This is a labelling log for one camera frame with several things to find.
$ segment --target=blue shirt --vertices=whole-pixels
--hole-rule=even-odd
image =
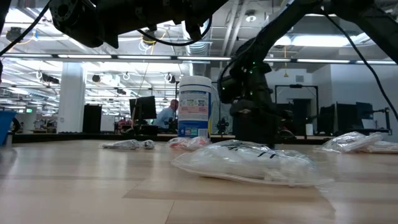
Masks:
[[[169,121],[170,118],[173,118],[174,116],[174,110],[170,107],[162,110],[157,116],[156,120],[154,120],[153,125],[156,125],[160,128],[165,128],[168,129],[169,126],[167,124],[164,124],[165,121]]]

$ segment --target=blue bin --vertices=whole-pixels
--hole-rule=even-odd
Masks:
[[[16,112],[0,111],[0,145],[4,142]]]

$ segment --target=plastic bag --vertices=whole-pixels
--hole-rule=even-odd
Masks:
[[[155,142],[152,140],[143,141],[141,145],[144,149],[154,149],[155,148]]]
[[[358,152],[382,139],[383,137],[380,133],[365,136],[361,133],[352,132],[331,139],[317,149],[330,152]]]
[[[210,144],[210,140],[205,137],[190,138],[173,138],[167,142],[167,145],[173,149],[183,149],[195,151],[203,146]]]
[[[103,144],[102,148],[134,150],[134,149],[139,148],[139,142],[137,140],[119,141],[119,142],[115,142],[115,143]]]
[[[378,141],[373,145],[360,149],[361,152],[398,154],[398,143]]]
[[[257,184],[310,186],[333,181],[296,151],[273,151],[265,145],[229,140],[184,153],[172,165],[206,177]]]

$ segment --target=white column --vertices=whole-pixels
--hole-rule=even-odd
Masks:
[[[24,134],[32,134],[35,129],[35,121],[37,117],[37,107],[29,107],[27,106],[25,109],[25,113],[22,116],[22,121],[20,123],[24,123]]]
[[[82,63],[64,62],[57,132],[81,132],[85,107],[86,73]]]

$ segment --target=table surface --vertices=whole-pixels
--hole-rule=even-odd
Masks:
[[[100,148],[104,141],[0,150],[1,223],[398,223],[398,157],[308,154],[335,178],[318,187],[198,177],[170,165],[182,153]]]

